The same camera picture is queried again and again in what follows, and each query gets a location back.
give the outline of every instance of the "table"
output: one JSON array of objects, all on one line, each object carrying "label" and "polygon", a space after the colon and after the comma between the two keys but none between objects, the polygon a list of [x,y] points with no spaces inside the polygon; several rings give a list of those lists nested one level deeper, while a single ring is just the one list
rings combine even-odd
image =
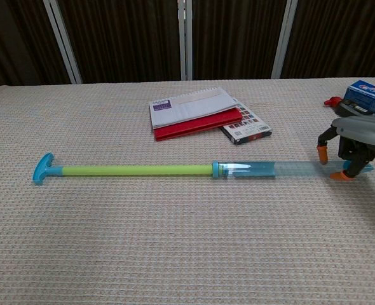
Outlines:
[{"label": "table", "polygon": [[[356,80],[0,87],[0,304],[375,304],[375,171],[353,182],[31,182],[47,152],[68,166],[316,161],[317,137],[336,118],[322,103]],[[150,100],[213,86],[272,136],[241,146],[219,130],[154,141]],[[329,159],[337,148],[329,143]]]}]

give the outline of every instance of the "dark brown curtain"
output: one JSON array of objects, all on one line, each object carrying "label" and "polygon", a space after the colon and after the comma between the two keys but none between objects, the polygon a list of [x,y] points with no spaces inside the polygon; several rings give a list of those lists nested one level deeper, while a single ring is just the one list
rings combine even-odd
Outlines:
[{"label": "dark brown curtain", "polygon": [[84,83],[181,79],[177,0],[60,0]]},{"label": "dark brown curtain", "polygon": [[299,0],[282,78],[375,76],[375,0]]},{"label": "dark brown curtain", "polygon": [[0,0],[0,85],[67,83],[43,2]]},{"label": "dark brown curtain", "polygon": [[286,0],[193,0],[194,79],[270,78]]}]

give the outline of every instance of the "red object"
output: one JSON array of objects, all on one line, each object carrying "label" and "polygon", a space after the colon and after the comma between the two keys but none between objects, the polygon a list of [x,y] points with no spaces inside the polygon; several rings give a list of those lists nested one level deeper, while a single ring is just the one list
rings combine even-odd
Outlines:
[{"label": "red object", "polygon": [[154,129],[155,140],[162,141],[180,137],[182,135],[189,135],[190,133],[201,132],[223,125],[240,122],[243,119],[240,111],[237,108],[232,108],[222,111],[211,116],[204,116],[198,119],[181,122],[161,128]]},{"label": "red object", "polygon": [[325,106],[337,107],[337,105],[342,101],[341,97],[331,97],[329,100],[324,102]]}]

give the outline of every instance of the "red book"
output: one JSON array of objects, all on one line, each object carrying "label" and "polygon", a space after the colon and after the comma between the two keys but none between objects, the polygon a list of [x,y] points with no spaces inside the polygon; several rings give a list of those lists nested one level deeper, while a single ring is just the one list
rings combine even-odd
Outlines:
[{"label": "red book", "polygon": [[202,118],[154,129],[154,136],[155,140],[162,141],[240,122],[242,119],[243,116],[240,113],[240,110],[232,108],[210,116],[204,116]]}]

